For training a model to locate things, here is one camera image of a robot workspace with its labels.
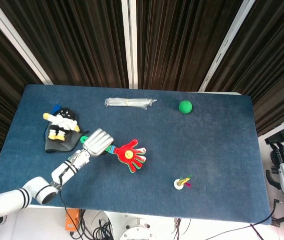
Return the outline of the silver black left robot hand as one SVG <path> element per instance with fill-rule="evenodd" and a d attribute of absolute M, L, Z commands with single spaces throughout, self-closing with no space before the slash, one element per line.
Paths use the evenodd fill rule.
<path fill-rule="evenodd" d="M 83 143 L 83 149 L 86 150 L 91 157 L 97 157 L 111 145 L 114 139 L 104 130 L 98 128 Z"/>

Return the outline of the red green hand clapper toy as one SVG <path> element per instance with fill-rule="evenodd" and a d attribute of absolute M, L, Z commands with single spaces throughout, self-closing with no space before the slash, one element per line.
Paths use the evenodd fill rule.
<path fill-rule="evenodd" d="M 116 155 L 118 160 L 125 164 L 131 173 L 134 173 L 137 169 L 140 169 L 146 161 L 146 157 L 143 156 L 146 153 L 146 148 L 134 149 L 137 144 L 138 141 L 133 139 L 128 144 L 122 145 L 121 147 L 109 145 L 104 151 Z M 76 154 L 84 165 L 88 163 L 89 158 L 92 157 L 84 149 L 76 151 Z"/>

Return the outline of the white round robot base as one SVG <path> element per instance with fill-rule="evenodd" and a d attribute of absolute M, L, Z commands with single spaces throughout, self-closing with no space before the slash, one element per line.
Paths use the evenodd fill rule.
<path fill-rule="evenodd" d="M 122 227 L 119 240 L 155 240 L 156 236 L 149 221 L 131 217 Z"/>

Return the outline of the dark grey felt cloth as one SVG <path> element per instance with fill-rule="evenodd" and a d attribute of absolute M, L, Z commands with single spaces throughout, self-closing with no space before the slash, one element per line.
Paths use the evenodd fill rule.
<path fill-rule="evenodd" d="M 52 141 L 48 138 L 50 125 L 51 124 L 49 123 L 44 131 L 44 142 L 45 142 L 46 153 L 70 152 L 75 149 L 77 144 L 80 142 L 80 138 L 86 136 L 90 132 L 89 130 L 85 130 L 83 132 L 75 132 L 71 130 L 65 135 L 64 142 L 60 142 L 57 140 Z"/>

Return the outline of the black white yellow plush doll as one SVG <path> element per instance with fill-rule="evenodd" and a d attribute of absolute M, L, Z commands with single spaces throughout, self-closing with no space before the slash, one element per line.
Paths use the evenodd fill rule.
<path fill-rule="evenodd" d="M 43 119 L 51 123 L 48 133 L 48 139 L 51 141 L 64 142 L 66 134 L 69 132 L 80 132 L 76 114 L 70 108 L 61 108 L 56 115 L 45 112 L 43 113 Z"/>

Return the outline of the bundle of clear wrapped straws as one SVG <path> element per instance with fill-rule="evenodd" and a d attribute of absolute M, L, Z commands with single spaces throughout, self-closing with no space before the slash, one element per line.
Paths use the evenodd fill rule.
<path fill-rule="evenodd" d="M 146 110 L 149 106 L 152 106 L 156 99 L 151 98 L 120 98 L 109 97 L 104 100 L 104 105 L 107 107 L 131 107 L 140 108 Z"/>

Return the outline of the orange control box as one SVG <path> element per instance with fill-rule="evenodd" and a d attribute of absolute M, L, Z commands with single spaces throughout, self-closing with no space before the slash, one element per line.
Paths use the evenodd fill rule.
<path fill-rule="evenodd" d="M 80 210 L 78 208 L 66 208 L 65 230 L 76 232 L 79 226 Z"/>

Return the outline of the blue table cloth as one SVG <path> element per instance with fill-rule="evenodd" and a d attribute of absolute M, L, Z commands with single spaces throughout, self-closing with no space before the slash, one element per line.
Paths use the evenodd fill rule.
<path fill-rule="evenodd" d="M 155 99 L 147 109 L 105 106 L 107 98 Z M 183 114 L 181 101 L 192 103 Z M 51 173 L 70 154 L 46 153 L 43 113 L 72 109 L 82 131 L 103 129 L 117 147 L 138 141 L 143 167 L 131 173 L 113 154 L 92 157 L 52 206 L 175 218 L 269 224 L 264 170 L 251 98 L 163 90 L 26 86 L 0 154 L 0 193 Z M 193 175 L 191 187 L 174 181 Z"/>

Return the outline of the feather shuttlecock with white base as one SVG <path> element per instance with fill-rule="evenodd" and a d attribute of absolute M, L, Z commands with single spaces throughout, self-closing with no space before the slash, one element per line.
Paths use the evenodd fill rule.
<path fill-rule="evenodd" d="M 184 187 L 190 188 L 191 183 L 189 182 L 190 179 L 193 177 L 192 174 L 188 175 L 187 177 L 181 177 L 174 181 L 174 187 L 176 190 L 182 190 Z"/>

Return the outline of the green foam ball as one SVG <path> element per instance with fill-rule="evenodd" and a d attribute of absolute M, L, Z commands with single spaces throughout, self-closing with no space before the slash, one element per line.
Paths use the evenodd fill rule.
<path fill-rule="evenodd" d="M 178 109 L 182 114 L 188 114 L 192 111 L 192 103 L 188 100 L 182 100 L 179 105 Z"/>

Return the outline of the dark brown pleated curtain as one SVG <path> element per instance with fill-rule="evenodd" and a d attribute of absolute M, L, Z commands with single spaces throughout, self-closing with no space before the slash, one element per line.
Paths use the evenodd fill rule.
<path fill-rule="evenodd" d="M 242 0 L 136 0 L 138 88 L 197 92 Z M 53 85 L 129 88 L 121 0 L 0 0 Z M 0 151 L 27 85 L 0 31 Z M 284 0 L 256 0 L 206 92 L 251 97 L 256 131 L 284 122 Z"/>

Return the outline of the white frame pillar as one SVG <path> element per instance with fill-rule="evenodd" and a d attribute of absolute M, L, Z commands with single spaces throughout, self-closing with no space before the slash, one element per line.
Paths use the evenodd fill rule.
<path fill-rule="evenodd" d="M 244 20 L 246 19 L 247 15 L 249 14 L 251 8 L 253 7 L 256 0 L 242 0 L 242 3 L 237 11 L 216 55 L 213 59 L 210 68 L 208 69 L 204 80 L 198 90 L 198 92 L 205 92 L 207 89 L 208 84 L 210 83 L 211 79 L 213 78 L 215 72 L 217 71 L 221 61 L 223 60 L 226 52 L 228 51 L 230 45 L 232 44 L 235 36 L 237 35 L 240 27 L 242 26 Z"/>
<path fill-rule="evenodd" d="M 130 89 L 138 88 L 138 41 L 137 41 L 137 2 L 121 0 L 125 39 L 128 83 Z"/>
<path fill-rule="evenodd" d="M 35 75 L 44 85 L 53 85 L 52 80 L 45 72 L 35 55 L 22 39 L 16 28 L 0 8 L 0 31 L 9 40 L 21 57 L 25 60 L 28 66 L 32 69 Z"/>

